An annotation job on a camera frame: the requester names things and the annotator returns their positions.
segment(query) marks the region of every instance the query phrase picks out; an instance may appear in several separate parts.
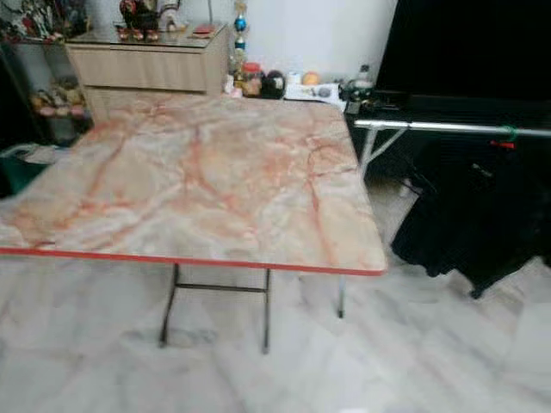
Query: jar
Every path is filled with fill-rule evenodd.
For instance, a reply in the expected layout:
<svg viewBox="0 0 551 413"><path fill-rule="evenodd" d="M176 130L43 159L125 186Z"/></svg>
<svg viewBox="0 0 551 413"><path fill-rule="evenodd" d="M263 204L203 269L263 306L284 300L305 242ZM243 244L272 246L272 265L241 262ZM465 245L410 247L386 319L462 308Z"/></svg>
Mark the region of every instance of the jar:
<svg viewBox="0 0 551 413"><path fill-rule="evenodd" d="M260 96L262 88L262 71L260 64L254 62L243 63L243 95Z"/></svg>

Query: black tv screen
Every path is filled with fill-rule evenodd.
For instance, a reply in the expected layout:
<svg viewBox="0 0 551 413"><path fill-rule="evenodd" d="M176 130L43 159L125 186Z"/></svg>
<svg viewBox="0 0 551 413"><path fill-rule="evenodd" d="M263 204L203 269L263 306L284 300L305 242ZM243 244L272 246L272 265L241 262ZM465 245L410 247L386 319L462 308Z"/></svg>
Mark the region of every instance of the black tv screen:
<svg viewBox="0 0 551 413"><path fill-rule="evenodd" d="M399 0L378 90L551 100L551 0Z"/></svg>

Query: black cloth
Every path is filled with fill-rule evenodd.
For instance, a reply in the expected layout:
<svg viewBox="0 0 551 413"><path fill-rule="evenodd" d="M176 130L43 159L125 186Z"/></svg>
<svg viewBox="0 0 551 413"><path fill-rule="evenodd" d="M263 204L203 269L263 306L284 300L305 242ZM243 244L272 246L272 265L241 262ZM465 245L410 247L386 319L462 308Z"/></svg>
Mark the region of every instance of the black cloth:
<svg viewBox="0 0 551 413"><path fill-rule="evenodd" d="M414 174L423 193L393 240L394 253L429 276L458 269L474 296L533 256L551 263L551 185L521 145L511 150L484 139L430 145Z"/></svg>

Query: decorative ornament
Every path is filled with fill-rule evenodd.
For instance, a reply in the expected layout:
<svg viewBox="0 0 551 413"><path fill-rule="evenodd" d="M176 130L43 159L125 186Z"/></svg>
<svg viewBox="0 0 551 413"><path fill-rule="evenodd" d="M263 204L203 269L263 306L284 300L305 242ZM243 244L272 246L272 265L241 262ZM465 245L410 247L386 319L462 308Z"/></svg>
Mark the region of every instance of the decorative ornament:
<svg viewBox="0 0 551 413"><path fill-rule="evenodd" d="M234 73L236 75L235 77L237 81L243 77L242 66L247 59L245 54L245 48L246 48L245 35L249 30L249 25L247 24L247 21L245 19L246 10L247 10L247 4L245 3L245 1L236 0L235 11L237 12L238 16L235 18L235 21L233 22L233 29L235 32L235 41L233 43L233 46L235 50L232 56L232 63L234 66Z"/></svg>

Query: marble pattern table top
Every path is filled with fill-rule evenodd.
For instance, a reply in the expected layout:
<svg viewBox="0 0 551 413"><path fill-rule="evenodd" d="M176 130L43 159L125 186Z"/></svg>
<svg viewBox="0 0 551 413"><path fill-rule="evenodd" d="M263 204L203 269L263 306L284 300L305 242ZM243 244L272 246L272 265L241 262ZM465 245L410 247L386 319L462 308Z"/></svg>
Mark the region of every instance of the marble pattern table top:
<svg viewBox="0 0 551 413"><path fill-rule="evenodd" d="M0 252L379 275L343 116L318 103L137 100L0 202Z"/></svg>

